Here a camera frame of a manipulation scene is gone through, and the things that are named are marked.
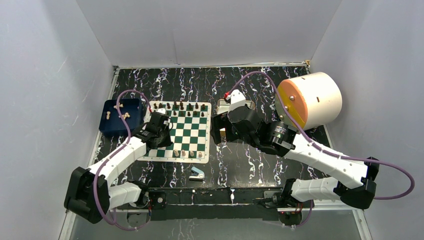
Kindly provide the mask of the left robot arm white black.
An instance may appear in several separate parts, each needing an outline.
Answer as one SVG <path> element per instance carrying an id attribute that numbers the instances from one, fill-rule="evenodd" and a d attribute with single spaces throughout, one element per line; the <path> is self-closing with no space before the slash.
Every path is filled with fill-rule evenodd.
<path id="1" fill-rule="evenodd" d="M 136 128 L 128 142 L 88 168 L 77 167 L 70 176 L 64 207 L 96 224 L 108 211 L 125 204 L 147 206 L 150 198 L 144 183 L 128 180 L 113 185 L 113 181 L 149 152 L 172 145 L 170 119 L 164 108 L 152 112 L 149 121 Z"/>

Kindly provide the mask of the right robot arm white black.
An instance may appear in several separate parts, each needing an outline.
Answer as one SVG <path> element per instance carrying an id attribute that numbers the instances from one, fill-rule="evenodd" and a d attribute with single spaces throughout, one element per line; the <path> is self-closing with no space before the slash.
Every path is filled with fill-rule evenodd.
<path id="1" fill-rule="evenodd" d="M 310 200 L 340 200 L 365 210 L 375 197 L 377 163 L 347 160 L 331 148 L 307 141 L 295 127 L 282 121 L 266 122 L 255 110 L 240 106 L 211 117 L 211 136 L 217 145 L 222 141 L 221 129 L 225 130 L 227 142 L 242 141 L 265 154 L 295 160 L 328 175 L 311 180 L 286 180 L 275 203 L 295 207 Z"/>

